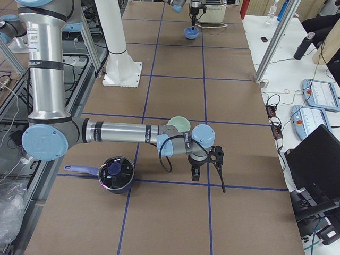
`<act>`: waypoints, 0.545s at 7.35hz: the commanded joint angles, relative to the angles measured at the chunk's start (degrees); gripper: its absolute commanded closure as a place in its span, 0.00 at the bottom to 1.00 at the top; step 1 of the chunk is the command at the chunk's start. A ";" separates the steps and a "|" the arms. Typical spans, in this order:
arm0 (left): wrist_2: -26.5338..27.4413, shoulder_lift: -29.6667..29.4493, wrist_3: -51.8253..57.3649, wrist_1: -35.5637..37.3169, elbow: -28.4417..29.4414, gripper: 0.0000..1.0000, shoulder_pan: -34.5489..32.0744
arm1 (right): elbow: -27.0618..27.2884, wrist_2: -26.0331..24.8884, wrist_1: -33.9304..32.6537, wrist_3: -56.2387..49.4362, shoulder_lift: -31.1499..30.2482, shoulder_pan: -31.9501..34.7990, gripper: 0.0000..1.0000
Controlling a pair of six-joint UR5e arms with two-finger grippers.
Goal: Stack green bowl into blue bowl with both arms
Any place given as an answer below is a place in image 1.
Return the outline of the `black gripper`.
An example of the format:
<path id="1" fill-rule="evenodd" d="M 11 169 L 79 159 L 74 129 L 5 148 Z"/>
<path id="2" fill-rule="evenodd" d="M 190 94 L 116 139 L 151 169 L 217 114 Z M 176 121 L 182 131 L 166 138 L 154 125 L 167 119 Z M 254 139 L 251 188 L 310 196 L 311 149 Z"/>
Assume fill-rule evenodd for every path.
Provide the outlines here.
<path id="1" fill-rule="evenodd" d="M 191 16 L 191 29 L 194 30 L 196 26 L 196 16 L 199 14 L 199 10 L 202 10 L 202 13 L 206 13 L 206 7 L 202 4 L 201 0 L 190 0 L 189 4 L 190 14 Z"/>
<path id="2" fill-rule="evenodd" d="M 188 161 L 191 164 L 191 179 L 198 182 L 200 179 L 200 167 L 206 162 L 207 157 L 197 157 L 188 155 Z"/>

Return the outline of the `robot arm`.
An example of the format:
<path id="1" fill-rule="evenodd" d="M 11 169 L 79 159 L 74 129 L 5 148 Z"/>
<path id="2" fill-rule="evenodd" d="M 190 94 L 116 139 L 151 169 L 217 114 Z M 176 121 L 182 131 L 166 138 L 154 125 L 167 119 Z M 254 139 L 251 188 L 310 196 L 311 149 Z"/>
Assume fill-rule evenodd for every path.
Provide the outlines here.
<path id="1" fill-rule="evenodd" d="M 65 108 L 62 30 L 81 18 L 80 1 L 18 1 L 25 23 L 32 79 L 33 111 L 22 136 L 25 151 L 35 159 L 53 161 L 78 143 L 133 142 L 155 144 L 159 157 L 187 154 L 192 179 L 199 167 L 216 163 L 215 132 L 201 124 L 186 132 L 176 126 L 95 122 L 73 117 Z"/>
<path id="2" fill-rule="evenodd" d="M 165 3 L 170 5 L 173 11 L 180 13 L 183 9 L 186 0 L 164 0 Z M 200 0 L 192 0 L 189 4 L 189 13 L 191 15 L 191 30 L 195 29 L 197 15 L 199 14 L 199 10 L 204 9 Z"/>

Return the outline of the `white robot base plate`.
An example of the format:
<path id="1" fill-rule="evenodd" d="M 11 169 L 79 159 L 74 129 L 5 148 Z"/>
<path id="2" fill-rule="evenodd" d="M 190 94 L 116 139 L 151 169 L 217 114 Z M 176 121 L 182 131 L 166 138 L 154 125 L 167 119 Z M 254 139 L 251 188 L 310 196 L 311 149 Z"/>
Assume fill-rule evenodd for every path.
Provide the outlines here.
<path id="1" fill-rule="evenodd" d="M 102 84 L 103 86 L 136 88 L 140 82 L 142 67 L 142 62 L 133 61 L 124 64 L 116 61 L 111 66 L 107 65 Z"/>

